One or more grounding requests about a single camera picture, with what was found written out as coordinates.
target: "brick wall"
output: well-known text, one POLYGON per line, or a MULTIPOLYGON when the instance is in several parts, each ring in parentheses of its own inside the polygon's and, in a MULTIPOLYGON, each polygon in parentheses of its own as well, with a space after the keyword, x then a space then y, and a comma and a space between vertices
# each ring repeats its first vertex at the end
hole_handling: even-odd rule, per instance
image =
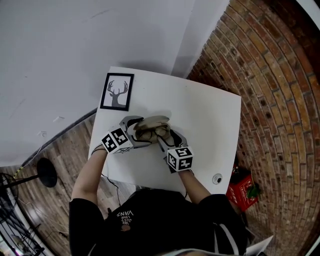
POLYGON ((247 214, 275 235, 270 255, 319 236, 319 35, 292 0, 231 0, 188 76, 242 98, 237 155, 263 190, 247 214))

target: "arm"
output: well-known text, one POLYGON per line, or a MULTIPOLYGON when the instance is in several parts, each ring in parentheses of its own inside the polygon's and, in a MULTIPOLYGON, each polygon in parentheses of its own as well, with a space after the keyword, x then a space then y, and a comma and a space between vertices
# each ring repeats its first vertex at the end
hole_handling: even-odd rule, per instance
POLYGON ((80 198, 89 200, 96 205, 98 204, 97 191, 108 153, 104 150, 105 148, 103 145, 99 146, 97 149, 103 150, 95 151, 80 171, 73 187, 72 200, 80 198))
POLYGON ((199 204, 202 199, 211 195, 191 171, 182 170, 178 174, 192 203, 199 204))

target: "cloth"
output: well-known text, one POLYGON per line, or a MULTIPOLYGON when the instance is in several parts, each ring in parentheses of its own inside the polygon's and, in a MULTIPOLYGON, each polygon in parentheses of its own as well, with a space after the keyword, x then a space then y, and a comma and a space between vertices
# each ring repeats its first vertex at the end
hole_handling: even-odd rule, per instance
POLYGON ((220 254, 234 254, 219 224, 227 227, 243 255, 247 245, 245 226, 224 194, 194 204, 179 192, 143 189, 106 220, 88 200, 75 198, 69 204, 73 256, 152 256, 188 248, 214 252, 215 241, 220 254))

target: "deer antler artwork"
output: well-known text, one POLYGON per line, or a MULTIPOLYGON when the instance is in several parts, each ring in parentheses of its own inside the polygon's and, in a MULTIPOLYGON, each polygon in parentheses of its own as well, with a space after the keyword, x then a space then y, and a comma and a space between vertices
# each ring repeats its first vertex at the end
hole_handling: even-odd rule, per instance
POLYGON ((107 91, 110 92, 110 96, 112 97, 112 103, 111 106, 112 107, 119 107, 119 108, 125 108, 126 105, 122 105, 118 103, 118 97, 121 94, 125 94, 128 91, 128 84, 126 81, 124 81, 124 89, 123 92, 120 92, 120 89, 118 88, 118 93, 115 93, 115 89, 113 89, 113 91, 111 91, 111 88, 113 87, 113 82, 115 80, 112 80, 111 82, 109 82, 108 86, 107 86, 107 91))

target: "red brick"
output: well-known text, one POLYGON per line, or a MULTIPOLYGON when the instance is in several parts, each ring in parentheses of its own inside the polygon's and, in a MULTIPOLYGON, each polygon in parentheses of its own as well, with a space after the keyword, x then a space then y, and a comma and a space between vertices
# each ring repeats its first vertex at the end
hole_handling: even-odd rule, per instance
POLYGON ((286 131, 291 134, 294 132, 291 124, 291 119, 287 110, 285 99, 282 96, 282 93, 277 90, 273 93, 276 103, 278 105, 278 108, 280 109, 280 113, 282 116, 283 123, 285 125, 286 131))
POLYGON ((248 78, 245 76, 245 74, 243 72, 239 72, 238 73, 238 77, 241 81, 241 83, 243 84, 243 87, 247 90, 249 88, 252 88, 248 78))
POLYGON ((277 82, 275 80, 274 75, 271 73, 271 70, 269 68, 266 68, 265 71, 263 71, 263 73, 264 73, 264 76, 265 76, 270 88, 272 90, 277 89, 278 88, 278 84, 277 84, 277 82))
POLYGON ((253 135, 255 146, 257 147, 257 150, 258 150, 260 156, 264 157, 265 153, 264 153, 264 150, 263 150, 263 147, 262 147, 262 144, 261 144, 261 141, 260 141, 260 138, 259 138, 257 131, 253 130, 252 135, 253 135))
POLYGON ((262 127, 268 127, 268 123, 267 123, 267 120, 265 118, 265 114, 263 113, 263 111, 261 109, 257 109, 256 110, 256 115, 259 119, 259 122, 260 122, 260 125, 262 127))
POLYGON ((265 80, 265 78, 260 75, 256 77, 256 80, 258 81, 258 84, 260 85, 260 88, 266 98, 266 100, 268 101, 269 105, 273 105, 276 103, 275 98, 273 93, 270 90, 269 85, 267 84, 267 81, 265 80))
POLYGON ((312 126, 312 134, 313 134, 313 138, 315 140, 319 140, 320 139, 320 126, 319 126, 319 121, 318 120, 312 120, 311 121, 311 126, 312 126))
POLYGON ((297 78, 298 84, 303 93, 310 91, 308 81, 306 79, 305 73, 300 66, 298 59, 295 56, 292 56, 288 59, 290 66, 292 67, 294 74, 297 78))
POLYGON ((279 127, 278 131, 279 131, 280 138, 282 141, 282 149, 283 149, 284 159, 286 162, 291 162, 291 151, 290 151, 290 147, 289 147, 287 132, 283 126, 279 127))
POLYGON ((297 154, 291 154, 292 157, 292 169, 293 169, 293 180, 294 184, 299 184, 300 182, 300 172, 299 172, 299 161, 297 154))
POLYGON ((257 97, 263 96, 263 93, 260 89, 260 86, 255 78, 250 79, 250 84, 252 85, 252 88, 253 88, 255 94, 257 95, 257 97))
POLYGON ((275 149, 277 153, 282 153, 282 143, 281 143, 281 139, 279 136, 274 136, 273 137, 274 140, 274 145, 275 145, 275 149))
POLYGON ((209 39, 206 41, 206 43, 207 43, 207 45, 209 46, 209 48, 216 54, 218 51, 219 51, 219 49, 215 46, 215 44, 214 44, 214 42, 212 42, 212 40, 210 39, 210 37, 209 37, 209 39))
POLYGON ((249 111, 250 114, 254 114, 254 113, 256 112, 256 111, 255 111, 255 108, 254 108, 254 106, 252 105, 251 102, 248 102, 248 103, 246 104, 246 108, 248 109, 248 111, 249 111))
POLYGON ((236 54, 234 57, 238 65, 242 68, 243 73, 245 74, 246 77, 251 77, 253 74, 247 64, 245 63, 244 59, 240 56, 240 54, 236 54))
POLYGON ((278 129, 276 127, 275 120, 272 118, 271 111, 268 111, 267 113, 269 114, 268 115, 269 118, 267 118, 267 122, 269 124, 269 128, 270 128, 271 134, 272 135, 277 135, 278 134, 278 129))
POLYGON ((227 32, 230 31, 230 29, 227 27, 227 25, 222 21, 219 20, 216 24, 216 26, 224 33, 227 34, 227 32))
POLYGON ((236 86, 234 82, 229 82, 228 85, 229 85, 228 89, 231 93, 239 95, 239 96, 241 95, 239 92, 238 86, 236 86))
POLYGON ((282 70, 286 80, 288 81, 288 83, 292 83, 292 82, 296 81, 296 77, 295 77, 294 73, 292 72, 292 69, 291 69, 289 63, 286 60, 279 62, 279 65, 280 65, 281 70, 282 70))
POLYGON ((235 21, 235 23, 243 29, 244 32, 250 28, 248 23, 230 6, 226 7, 225 13, 235 21))
POLYGON ((291 177, 288 177, 287 179, 288 179, 288 199, 293 200, 294 199, 294 181, 293 181, 293 178, 291 177))
POLYGON ((254 129, 256 129, 256 127, 255 127, 255 125, 254 125, 254 122, 252 121, 252 118, 251 118, 251 116, 250 115, 245 115, 245 119, 246 119, 246 122, 247 122, 247 124, 248 124, 248 126, 249 126, 249 128, 250 128, 250 130, 254 130, 254 129))
POLYGON ((220 39, 222 44, 227 49, 230 49, 230 47, 231 47, 230 41, 227 39, 227 37, 222 33, 222 31, 218 27, 214 30, 214 34, 220 39))
POLYGON ((238 76, 236 75, 236 73, 234 72, 234 70, 232 69, 232 67, 229 65, 229 63, 227 62, 227 60, 225 59, 225 57, 220 54, 219 52, 216 54, 217 57, 220 59, 221 63, 223 64, 223 66, 225 67, 226 71, 228 72, 229 76, 231 77, 232 81, 235 84, 240 83, 240 80, 238 78, 238 76))
POLYGON ((312 191, 312 197, 311 197, 311 203, 310 203, 311 207, 315 207, 316 204, 317 204, 319 188, 320 188, 320 183, 319 182, 314 182, 313 191, 312 191))
POLYGON ((274 117, 274 121, 275 121, 275 124, 277 126, 281 126, 283 125, 283 120, 282 120, 282 117, 281 117, 281 114, 279 112, 279 109, 277 106, 271 106, 271 111, 272 111, 272 114, 273 114, 273 117, 274 117))
POLYGON ((295 133, 296 142, 298 145, 300 163, 305 164, 306 163, 306 147, 305 147, 304 134, 303 134, 301 125, 294 126, 294 133, 295 133))
POLYGON ((252 62, 253 60, 252 57, 250 56, 247 49, 241 43, 237 46, 237 50, 239 51, 240 55, 242 56, 242 58, 247 64, 252 62))
POLYGON ((204 51, 210 56, 215 66, 219 65, 220 60, 217 58, 216 54, 212 51, 209 45, 204 45, 204 51))
POLYGON ((257 110, 262 110, 262 107, 260 105, 260 101, 259 99, 257 98, 257 96, 255 94, 253 94, 253 97, 251 97, 251 101, 252 101, 252 104, 254 106, 254 109, 257 111, 257 110))
POLYGON ((306 186, 306 192, 305 192, 305 199, 306 200, 311 200, 312 198, 312 188, 308 187, 308 181, 307 181, 307 186, 306 186))
POLYGON ((264 62, 261 54, 257 51, 257 49, 255 48, 251 40, 249 40, 249 38, 239 28, 236 29, 234 33, 240 39, 243 45, 246 47, 246 49, 251 54, 252 58, 257 63, 259 68, 263 68, 266 65, 266 63, 264 62))
POLYGON ((315 75, 309 77, 310 85, 313 91, 313 95, 318 106, 320 108, 320 85, 315 75))
POLYGON ((239 2, 242 3, 257 18, 263 14, 262 10, 250 0, 239 0, 239 2))
POLYGON ((312 188, 314 185, 315 176, 315 156, 309 154, 306 159, 307 163, 307 173, 306 173, 306 186, 312 188))
POLYGON ((305 51, 303 50, 303 48, 299 45, 298 47, 294 48, 295 54, 297 55, 303 69, 304 72, 306 72, 307 74, 312 73, 314 71, 314 69, 312 68, 308 57, 305 54, 305 51))
POLYGON ((247 9, 237 0, 230 0, 229 5, 241 16, 247 13, 247 9))
POLYGON ((289 56, 290 54, 293 53, 293 49, 290 47, 290 45, 286 40, 282 40, 278 44, 286 56, 289 56))
POLYGON ((300 194, 300 186, 299 184, 294 184, 294 187, 293 187, 293 194, 295 197, 298 197, 299 194, 300 194))
POLYGON ((275 174, 275 169, 274 169, 274 163, 272 161, 270 153, 266 152, 265 158, 266 158, 266 162, 267 162, 267 166, 268 166, 269 176, 270 176, 271 180, 273 180, 276 178, 276 174, 275 174))
POLYGON ((264 9, 264 11, 265 14, 267 14, 270 20, 274 23, 275 27, 277 27, 280 30, 280 32, 286 38, 289 44, 292 46, 296 45, 298 41, 292 33, 292 31, 290 30, 290 28, 288 28, 288 26, 284 23, 284 21, 276 13, 272 12, 269 8, 264 9))
POLYGON ((229 51, 227 50, 227 48, 220 41, 219 37, 215 33, 216 33, 216 30, 214 31, 213 34, 211 34, 210 39, 215 44, 215 46, 219 49, 219 51, 222 52, 224 56, 226 56, 229 51))
POLYGON ((259 37, 256 32, 251 31, 250 33, 248 33, 248 37, 250 38, 250 40, 253 42, 253 44, 255 45, 255 47, 258 49, 260 53, 264 53, 267 50, 261 37, 259 37))
POLYGON ((269 147, 268 147, 268 143, 267 143, 266 138, 261 136, 260 140, 261 140, 261 143, 262 143, 262 146, 263 146, 263 151, 264 152, 269 152, 269 147))
POLYGON ((285 99, 290 100, 292 98, 290 87, 289 87, 288 82, 287 82, 284 74, 282 73, 276 59, 272 56, 272 54, 270 52, 267 52, 264 55, 264 58, 265 58, 266 62, 268 63, 270 69, 272 70, 274 77, 278 81, 279 86, 283 92, 285 99))
POLYGON ((319 164, 320 163, 320 147, 314 148, 314 158, 315 158, 315 162, 319 164))
POLYGON ((262 42, 264 42, 266 44, 267 48, 272 52, 272 54, 275 56, 276 59, 281 58, 282 53, 281 53, 279 47, 271 39, 271 37, 267 34, 265 29, 258 23, 258 21, 250 13, 246 16, 245 20, 249 23, 249 25, 257 32, 257 34, 261 38, 258 40, 259 45, 262 44, 262 42))
POLYGON ((291 153, 297 153, 298 148, 297 148, 296 136, 294 134, 288 134, 288 141, 289 141, 291 153))
POLYGON ((265 134, 265 139, 269 146, 271 157, 274 159, 277 156, 274 139, 272 138, 272 134, 269 129, 265 129, 264 134, 265 134))
POLYGON ((240 42, 240 40, 236 37, 235 33, 233 33, 230 29, 225 35, 230 40, 230 42, 233 43, 234 46, 238 45, 238 43, 240 42))
POLYGON ((220 18, 224 24, 226 24, 231 30, 235 30, 237 28, 237 24, 225 13, 220 18))
POLYGON ((307 165, 300 164, 300 180, 307 180, 307 165))
POLYGON ((319 176, 320 176, 320 165, 316 164, 314 166, 314 180, 319 181, 319 176))
POLYGON ((301 182, 300 182, 300 195, 299 195, 299 203, 300 204, 305 203, 306 190, 307 190, 307 182, 305 180, 301 180, 301 182))
POLYGON ((224 65, 219 65, 218 70, 221 73, 220 79, 223 79, 223 81, 228 81, 231 79, 228 72, 226 71, 224 65))
POLYGON ((282 37, 276 26, 266 16, 264 16, 260 22, 275 40, 279 40, 282 37))
POLYGON ((256 77, 262 75, 260 68, 257 66, 257 64, 255 62, 252 62, 249 65, 249 67, 250 67, 250 69, 252 71, 252 74, 255 75, 256 77))
POLYGON ((290 118, 291 118, 291 122, 292 123, 297 123, 299 121, 299 117, 298 117, 298 113, 297 113, 297 108, 295 105, 295 102, 292 101, 288 101, 286 103, 289 114, 290 114, 290 118))
POLYGON ((240 67, 238 66, 238 64, 235 62, 235 60, 232 58, 231 54, 228 53, 226 55, 226 59, 227 61, 229 62, 230 66, 233 68, 233 70, 237 73, 239 72, 241 69, 240 67))
POLYGON ((314 96, 312 95, 312 93, 305 94, 304 100, 305 100, 306 108, 308 110, 310 118, 311 119, 317 118, 318 117, 318 109, 317 109, 315 99, 314 99, 314 96))
POLYGON ((305 105, 305 100, 303 98, 303 95, 300 91, 299 85, 297 83, 294 83, 291 85, 291 90, 293 92, 295 103, 297 105, 297 108, 300 113, 300 118, 302 122, 302 127, 304 131, 310 131, 310 122, 309 122, 309 115, 307 112, 307 108, 305 105))

